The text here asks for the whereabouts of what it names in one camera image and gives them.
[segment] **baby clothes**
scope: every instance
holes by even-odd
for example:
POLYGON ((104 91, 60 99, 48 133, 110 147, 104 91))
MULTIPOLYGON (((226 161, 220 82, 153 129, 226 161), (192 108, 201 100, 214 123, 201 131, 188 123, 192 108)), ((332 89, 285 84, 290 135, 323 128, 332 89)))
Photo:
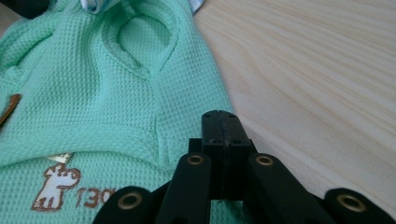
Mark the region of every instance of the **baby clothes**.
MULTIPOLYGON (((121 1, 97 15, 52 1, 0 41, 0 219, 91 223, 126 186, 169 181, 201 115, 230 102, 185 0, 121 1), (74 152, 67 164, 47 157, 74 152)), ((214 203, 212 223, 240 223, 214 203)))

